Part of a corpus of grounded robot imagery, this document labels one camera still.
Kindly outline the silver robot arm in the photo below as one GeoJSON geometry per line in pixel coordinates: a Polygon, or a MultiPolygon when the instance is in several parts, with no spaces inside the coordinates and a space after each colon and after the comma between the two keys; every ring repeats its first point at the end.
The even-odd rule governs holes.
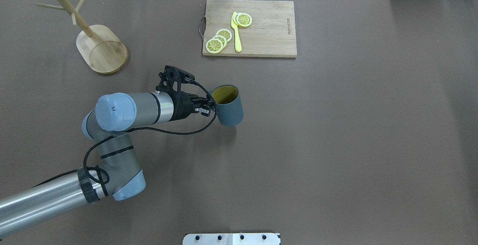
{"type": "Polygon", "coordinates": [[[166,92],[101,96],[74,133],[65,106],[21,111],[13,100],[1,106],[1,241],[40,223],[105,198],[126,200],[143,192],[145,175],[132,133],[164,133],[172,121],[209,113],[206,92],[180,96],[166,92]]]}

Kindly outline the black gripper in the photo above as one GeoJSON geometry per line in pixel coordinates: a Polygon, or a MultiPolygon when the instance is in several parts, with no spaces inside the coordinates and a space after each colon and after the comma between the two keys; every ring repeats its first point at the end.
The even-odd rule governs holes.
{"type": "Polygon", "coordinates": [[[215,102],[209,96],[201,97],[196,94],[172,91],[170,97],[174,106],[170,121],[182,120],[194,113],[209,117],[211,107],[215,107],[215,102]]]}

